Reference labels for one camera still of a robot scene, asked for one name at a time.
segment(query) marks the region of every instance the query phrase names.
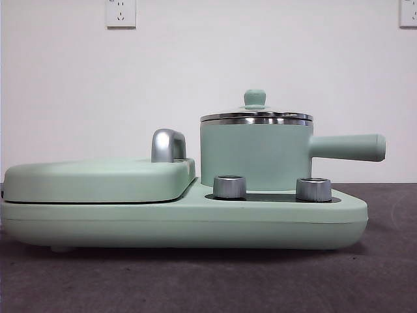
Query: chrome handle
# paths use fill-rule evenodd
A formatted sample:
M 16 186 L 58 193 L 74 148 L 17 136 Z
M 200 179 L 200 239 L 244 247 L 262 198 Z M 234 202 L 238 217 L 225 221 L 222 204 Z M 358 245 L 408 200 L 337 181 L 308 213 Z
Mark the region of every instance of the chrome handle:
M 185 137 L 172 129 L 158 129 L 152 138 L 151 162 L 174 162 L 186 158 Z

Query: wall socket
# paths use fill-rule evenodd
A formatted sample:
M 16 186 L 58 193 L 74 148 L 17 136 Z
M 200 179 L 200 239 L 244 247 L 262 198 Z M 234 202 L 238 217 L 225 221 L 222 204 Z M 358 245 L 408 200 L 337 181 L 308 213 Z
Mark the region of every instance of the wall socket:
M 106 0 L 108 28 L 136 28 L 136 0 Z
M 417 28 L 417 0 L 399 0 L 400 28 Z

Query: silver knob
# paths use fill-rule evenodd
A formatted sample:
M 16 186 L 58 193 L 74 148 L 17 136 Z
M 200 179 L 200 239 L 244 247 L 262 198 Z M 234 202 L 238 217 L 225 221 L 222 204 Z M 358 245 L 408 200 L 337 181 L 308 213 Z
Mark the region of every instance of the silver knob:
M 213 183 L 213 196 L 225 199 L 246 197 L 246 179 L 242 176 L 216 176 Z
M 311 202 L 326 202 L 332 199 L 332 183 L 325 178 L 299 178 L 296 198 Z

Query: stainless steel rim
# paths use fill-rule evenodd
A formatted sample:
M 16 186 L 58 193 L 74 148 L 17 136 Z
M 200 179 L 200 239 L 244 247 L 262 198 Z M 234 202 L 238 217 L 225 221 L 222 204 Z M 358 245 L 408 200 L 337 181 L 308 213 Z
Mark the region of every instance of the stainless steel rim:
M 244 111 L 205 115 L 200 118 L 201 122 L 217 120 L 217 119 L 242 119 L 242 118 L 273 118 L 273 119 L 304 119 L 313 121 L 313 117 L 303 113 L 293 112 L 268 112 L 268 111 Z
M 240 119 L 213 119 L 201 122 L 201 125 L 241 125 L 241 124 L 274 124 L 274 125 L 301 125 L 313 126 L 312 121 L 305 119 L 244 117 Z

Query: gray carpet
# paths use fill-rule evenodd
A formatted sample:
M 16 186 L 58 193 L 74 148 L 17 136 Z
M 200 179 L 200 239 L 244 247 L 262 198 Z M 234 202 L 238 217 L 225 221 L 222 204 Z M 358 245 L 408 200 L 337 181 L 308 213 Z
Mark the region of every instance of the gray carpet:
M 2 312 L 417 312 L 417 184 L 335 184 L 369 205 L 335 251 L 82 248 L 1 233 Z

